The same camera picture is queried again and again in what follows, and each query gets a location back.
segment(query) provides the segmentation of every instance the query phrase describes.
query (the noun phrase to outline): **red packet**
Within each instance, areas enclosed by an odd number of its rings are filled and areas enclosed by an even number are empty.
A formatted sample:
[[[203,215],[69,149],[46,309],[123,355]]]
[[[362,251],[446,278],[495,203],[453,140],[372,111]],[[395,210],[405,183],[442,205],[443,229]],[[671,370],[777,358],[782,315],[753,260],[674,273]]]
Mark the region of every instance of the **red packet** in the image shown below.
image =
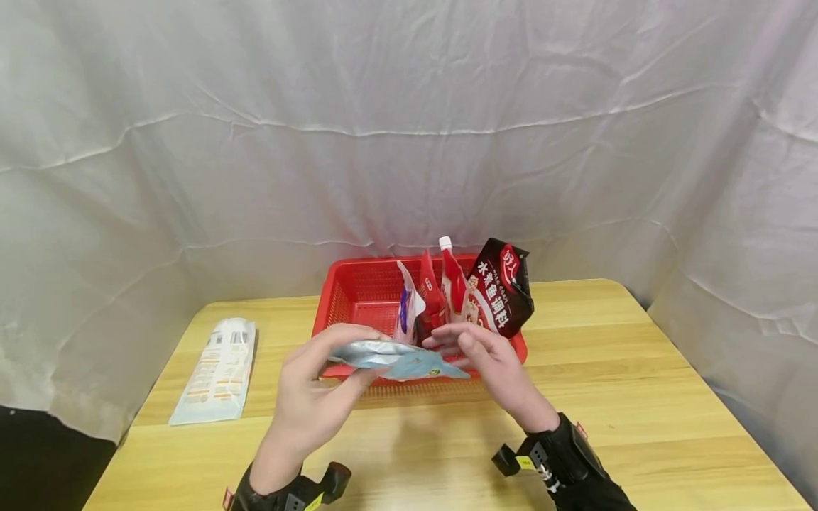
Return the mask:
[[[465,321],[469,315],[469,287],[466,285],[463,269],[452,252],[452,240],[448,236],[440,239],[440,251],[443,253],[440,289],[446,299],[447,322]]]
[[[528,252],[489,238],[469,273],[468,299],[471,320],[509,338],[519,332],[534,313],[528,288]]]
[[[418,345],[432,334],[432,330],[446,324],[446,297],[438,287],[432,268],[432,256],[429,249],[420,258],[420,282],[417,291],[426,302],[426,309],[417,317],[416,338]]]

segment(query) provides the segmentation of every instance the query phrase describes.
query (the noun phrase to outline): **wood grain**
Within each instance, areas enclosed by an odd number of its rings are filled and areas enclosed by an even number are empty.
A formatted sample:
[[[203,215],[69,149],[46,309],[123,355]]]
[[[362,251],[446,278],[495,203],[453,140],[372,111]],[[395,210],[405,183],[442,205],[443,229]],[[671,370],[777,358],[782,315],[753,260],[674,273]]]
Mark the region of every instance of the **wood grain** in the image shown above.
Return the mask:
[[[526,370],[579,420],[638,509],[808,510],[775,465],[630,294],[610,280],[532,286]],[[216,511],[254,455],[282,357],[309,338],[317,298],[213,303],[188,326],[86,509]],[[217,321],[256,321],[259,346],[241,420],[171,428],[176,401]],[[491,463],[523,434],[477,381],[372,388],[338,437],[305,464],[349,466],[332,509],[553,509],[536,476]]]

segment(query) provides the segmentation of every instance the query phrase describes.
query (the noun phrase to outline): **finger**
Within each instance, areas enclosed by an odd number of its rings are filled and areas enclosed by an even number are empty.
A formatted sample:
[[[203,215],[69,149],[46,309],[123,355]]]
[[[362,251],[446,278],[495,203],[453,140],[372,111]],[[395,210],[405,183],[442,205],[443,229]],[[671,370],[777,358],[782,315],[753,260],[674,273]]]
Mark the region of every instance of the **finger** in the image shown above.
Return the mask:
[[[494,360],[486,351],[486,347],[474,339],[471,332],[463,332],[457,338],[457,344],[463,350],[463,354],[474,364],[478,371],[483,373],[489,370]]]
[[[446,358],[447,356],[462,355],[463,351],[460,349],[460,346],[454,345],[441,348],[441,350],[438,353],[443,358]]]
[[[474,364],[471,363],[471,360],[468,358],[458,358],[457,360],[449,362],[449,364],[454,365],[457,369],[461,369],[467,371],[469,369],[474,369]]]
[[[389,367],[356,370],[330,393],[333,406],[351,410],[355,406],[355,401],[366,392],[372,382],[388,371]]]
[[[304,376],[314,379],[333,349],[353,341],[365,340],[388,341],[389,337],[368,326],[336,323],[308,340],[293,364],[299,367],[299,372],[303,372]]]
[[[449,323],[432,330],[432,335],[435,338],[459,338],[463,333],[469,333],[471,337],[482,344],[489,353],[502,355],[514,354],[514,349],[511,347],[507,338],[495,334],[491,330],[484,329],[482,326],[477,326],[474,323]]]
[[[432,337],[424,339],[421,345],[426,349],[435,349],[436,347],[441,346],[453,346],[457,345],[457,336],[456,335],[435,336],[433,333]]]

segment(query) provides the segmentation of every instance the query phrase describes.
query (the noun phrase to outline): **red plastic basket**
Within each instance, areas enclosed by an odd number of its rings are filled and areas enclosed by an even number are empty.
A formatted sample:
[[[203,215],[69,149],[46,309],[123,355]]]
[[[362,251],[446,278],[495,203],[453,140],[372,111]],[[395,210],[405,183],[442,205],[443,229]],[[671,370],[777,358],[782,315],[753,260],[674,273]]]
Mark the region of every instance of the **red plastic basket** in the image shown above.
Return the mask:
[[[463,269],[469,271],[477,254],[466,253],[455,257]],[[406,265],[412,279],[417,282],[420,279],[420,257],[399,259]],[[312,335],[334,323],[358,323],[391,335],[403,290],[403,276],[395,264],[397,260],[397,258],[345,259],[333,264],[321,289],[321,301],[318,303]],[[439,282],[443,259],[439,256],[432,257],[432,266]],[[528,349],[523,334],[517,333],[509,341],[520,362],[525,362]],[[335,365],[327,368],[323,377],[346,379],[353,371],[354,369],[347,365]],[[480,377],[477,371],[470,370],[469,373],[472,378]],[[414,381],[424,382],[431,379]],[[374,384],[395,385],[401,382],[380,378]]]

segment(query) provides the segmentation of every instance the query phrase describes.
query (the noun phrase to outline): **white cloth backdrop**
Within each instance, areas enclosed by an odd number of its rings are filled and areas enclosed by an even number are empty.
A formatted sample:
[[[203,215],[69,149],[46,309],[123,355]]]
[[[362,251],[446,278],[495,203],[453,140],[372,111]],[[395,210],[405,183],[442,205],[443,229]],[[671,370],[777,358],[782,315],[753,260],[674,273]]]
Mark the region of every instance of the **white cloth backdrop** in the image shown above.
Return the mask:
[[[817,20],[3,2],[0,402],[117,441],[206,303],[494,235],[535,280],[625,284],[815,504]]]

